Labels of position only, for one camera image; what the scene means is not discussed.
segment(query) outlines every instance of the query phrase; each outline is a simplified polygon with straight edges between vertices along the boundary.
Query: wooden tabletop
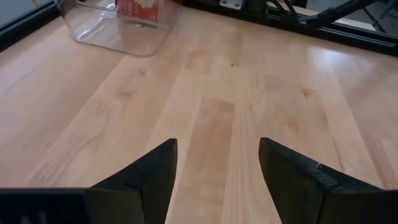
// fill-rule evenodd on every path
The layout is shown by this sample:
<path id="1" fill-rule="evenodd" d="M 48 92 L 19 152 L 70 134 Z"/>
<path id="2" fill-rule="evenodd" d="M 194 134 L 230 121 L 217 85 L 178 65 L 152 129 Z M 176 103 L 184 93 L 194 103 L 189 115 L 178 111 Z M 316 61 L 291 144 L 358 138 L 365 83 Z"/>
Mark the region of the wooden tabletop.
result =
<path id="1" fill-rule="evenodd" d="M 0 185 L 88 187 L 177 138 L 167 223 L 280 223 L 260 137 L 396 189 L 397 86 L 394 57 L 193 9 L 149 58 L 58 18 L 0 55 Z"/>

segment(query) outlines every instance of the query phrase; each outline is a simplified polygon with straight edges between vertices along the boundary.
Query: clear plastic container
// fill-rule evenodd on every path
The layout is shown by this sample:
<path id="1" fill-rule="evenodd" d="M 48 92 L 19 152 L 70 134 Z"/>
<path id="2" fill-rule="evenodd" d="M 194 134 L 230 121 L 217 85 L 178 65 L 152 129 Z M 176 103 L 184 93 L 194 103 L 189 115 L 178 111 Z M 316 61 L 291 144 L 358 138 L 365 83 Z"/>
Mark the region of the clear plastic container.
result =
<path id="1" fill-rule="evenodd" d="M 141 57 L 162 45 L 182 8 L 173 0 L 54 1 L 76 41 Z"/>

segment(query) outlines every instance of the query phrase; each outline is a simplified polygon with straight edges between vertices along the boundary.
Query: wood grain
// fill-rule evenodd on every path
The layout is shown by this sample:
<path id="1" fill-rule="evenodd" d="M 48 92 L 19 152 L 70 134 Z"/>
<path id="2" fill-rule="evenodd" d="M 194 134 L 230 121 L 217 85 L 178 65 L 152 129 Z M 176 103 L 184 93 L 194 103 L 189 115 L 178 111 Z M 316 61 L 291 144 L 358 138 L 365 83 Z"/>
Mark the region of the wood grain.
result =
<path id="1" fill-rule="evenodd" d="M 91 186 L 177 138 L 167 223 L 280 223 L 261 137 L 398 188 L 397 71 L 193 9 L 150 58 L 78 44 L 57 19 L 0 55 L 0 186 Z"/>
<path id="2" fill-rule="evenodd" d="M 204 97 L 176 186 L 170 223 L 219 223 L 235 105 Z"/>

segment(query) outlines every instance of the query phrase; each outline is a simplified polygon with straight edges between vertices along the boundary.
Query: wooden plank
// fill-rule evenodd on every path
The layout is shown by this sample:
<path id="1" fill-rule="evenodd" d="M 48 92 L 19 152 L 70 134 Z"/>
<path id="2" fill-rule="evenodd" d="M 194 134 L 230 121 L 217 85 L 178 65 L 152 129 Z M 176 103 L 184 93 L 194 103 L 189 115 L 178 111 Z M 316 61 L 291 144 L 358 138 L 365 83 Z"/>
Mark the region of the wooden plank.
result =
<path id="1" fill-rule="evenodd" d="M 398 166 L 392 160 L 392 158 L 398 156 L 395 145 L 388 140 L 372 136 L 364 136 L 364 140 L 384 188 L 396 189 L 398 186 Z"/>
<path id="2" fill-rule="evenodd" d="M 171 40 L 183 35 L 170 37 L 154 58 L 123 58 L 31 170 L 29 185 L 93 185 L 144 154 L 182 66 L 184 51 Z"/>
<path id="3" fill-rule="evenodd" d="M 0 169 L 3 186 L 28 174 L 120 62 L 123 54 L 76 44 L 61 18 L 0 59 Z"/>
<path id="4" fill-rule="evenodd" d="M 176 186 L 170 223 L 219 223 L 235 105 L 204 97 Z"/>

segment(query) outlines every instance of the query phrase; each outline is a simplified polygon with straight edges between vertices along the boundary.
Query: black metal frame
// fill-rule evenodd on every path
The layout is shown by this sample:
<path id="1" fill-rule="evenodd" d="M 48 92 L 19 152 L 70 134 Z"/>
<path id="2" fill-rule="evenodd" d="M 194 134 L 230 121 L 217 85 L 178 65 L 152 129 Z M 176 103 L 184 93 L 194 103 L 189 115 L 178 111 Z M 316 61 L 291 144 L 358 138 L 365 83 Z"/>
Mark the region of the black metal frame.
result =
<path id="1" fill-rule="evenodd" d="M 0 52 L 60 16 L 53 1 L 49 1 L 0 26 Z"/>
<path id="2" fill-rule="evenodd" d="M 184 5 L 397 57 L 398 37 L 332 22 L 374 1 L 352 0 L 351 3 L 325 10 L 316 16 L 285 11 L 278 6 L 277 1 L 270 1 L 277 8 L 267 7 L 266 0 L 247 0 L 240 11 L 220 6 L 217 0 L 185 0 Z"/>

